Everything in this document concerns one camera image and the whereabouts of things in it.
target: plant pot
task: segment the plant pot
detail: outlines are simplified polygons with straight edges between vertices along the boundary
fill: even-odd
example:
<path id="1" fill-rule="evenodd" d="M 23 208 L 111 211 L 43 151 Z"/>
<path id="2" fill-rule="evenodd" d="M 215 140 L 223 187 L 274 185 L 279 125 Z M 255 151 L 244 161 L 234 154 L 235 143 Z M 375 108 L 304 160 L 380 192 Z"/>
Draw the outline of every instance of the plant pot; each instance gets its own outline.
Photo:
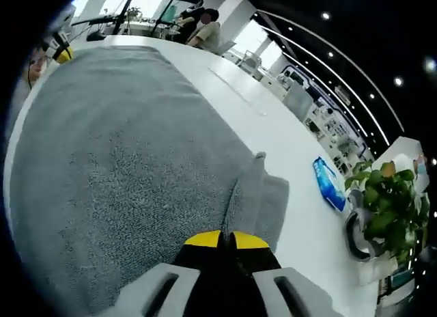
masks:
<path id="1" fill-rule="evenodd" d="M 384 253 L 382 245 L 376 240 L 366 240 L 364 237 L 364 229 L 372 220 L 373 214 L 363 208 L 363 194 L 353 190 L 348 201 L 352 205 L 352 212 L 346 219 L 343 230 L 350 256 L 360 262 L 381 256 Z"/>

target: chair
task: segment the chair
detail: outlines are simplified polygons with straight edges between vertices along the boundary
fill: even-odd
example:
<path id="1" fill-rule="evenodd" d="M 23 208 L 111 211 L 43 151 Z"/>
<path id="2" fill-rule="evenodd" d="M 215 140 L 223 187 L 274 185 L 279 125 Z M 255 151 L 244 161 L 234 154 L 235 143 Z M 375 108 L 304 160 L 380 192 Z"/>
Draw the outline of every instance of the chair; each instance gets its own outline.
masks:
<path id="1" fill-rule="evenodd" d="M 216 55 L 222 56 L 223 54 L 225 54 L 229 49 L 231 49 L 234 46 L 235 46 L 235 42 L 232 42 L 232 41 L 224 42 L 217 49 Z"/>
<path id="2" fill-rule="evenodd" d="M 246 51 L 242 60 L 237 63 L 237 66 L 252 76 L 258 70 L 261 62 L 261 57 L 250 51 Z"/>

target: yellow object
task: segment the yellow object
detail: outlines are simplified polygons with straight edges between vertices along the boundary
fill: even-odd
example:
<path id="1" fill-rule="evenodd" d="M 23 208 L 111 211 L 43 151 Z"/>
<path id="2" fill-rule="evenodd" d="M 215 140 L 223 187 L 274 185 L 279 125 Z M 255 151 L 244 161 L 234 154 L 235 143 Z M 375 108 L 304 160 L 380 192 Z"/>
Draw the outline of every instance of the yellow object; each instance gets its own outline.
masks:
<path id="1" fill-rule="evenodd" d="M 254 235 L 249 235 L 242 232 L 233 232 L 236 242 L 237 249 L 261 249 L 263 247 L 268 247 L 268 244 L 256 237 Z"/>
<path id="2" fill-rule="evenodd" d="M 63 64 L 67 61 L 70 61 L 72 58 L 73 58 L 73 50 L 71 49 L 71 47 L 68 47 L 67 49 L 64 49 L 61 52 L 61 54 L 59 54 L 59 56 L 56 59 L 56 62 L 59 64 Z"/>
<path id="3" fill-rule="evenodd" d="M 185 245 L 196 245 L 198 247 L 217 247 L 220 233 L 220 230 L 213 230 L 212 232 L 194 235 L 185 241 Z"/>

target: gray rug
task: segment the gray rug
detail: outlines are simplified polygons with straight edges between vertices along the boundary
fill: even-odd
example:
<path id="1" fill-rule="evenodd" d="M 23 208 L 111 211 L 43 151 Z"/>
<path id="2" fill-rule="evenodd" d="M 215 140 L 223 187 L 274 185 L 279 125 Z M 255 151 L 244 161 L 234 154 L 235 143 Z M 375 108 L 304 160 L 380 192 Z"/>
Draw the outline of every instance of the gray rug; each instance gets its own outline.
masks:
<path id="1" fill-rule="evenodd" d="M 196 233 L 244 230 L 274 247 L 288 184 L 264 158 L 155 49 L 82 51 L 50 76 L 18 142 L 18 252 L 60 313 L 83 316 Z"/>

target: blue package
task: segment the blue package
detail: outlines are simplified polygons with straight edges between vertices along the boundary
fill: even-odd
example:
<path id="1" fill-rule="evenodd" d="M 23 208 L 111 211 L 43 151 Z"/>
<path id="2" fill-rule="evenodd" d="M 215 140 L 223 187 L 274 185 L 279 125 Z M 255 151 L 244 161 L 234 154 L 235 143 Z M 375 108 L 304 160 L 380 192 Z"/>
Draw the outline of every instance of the blue package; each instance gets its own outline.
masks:
<path id="1" fill-rule="evenodd" d="M 334 171 L 328 167 L 321 157 L 314 161 L 313 166 L 322 196 L 334 208 L 342 212 L 346 204 L 346 198 L 340 189 L 340 184 Z"/>

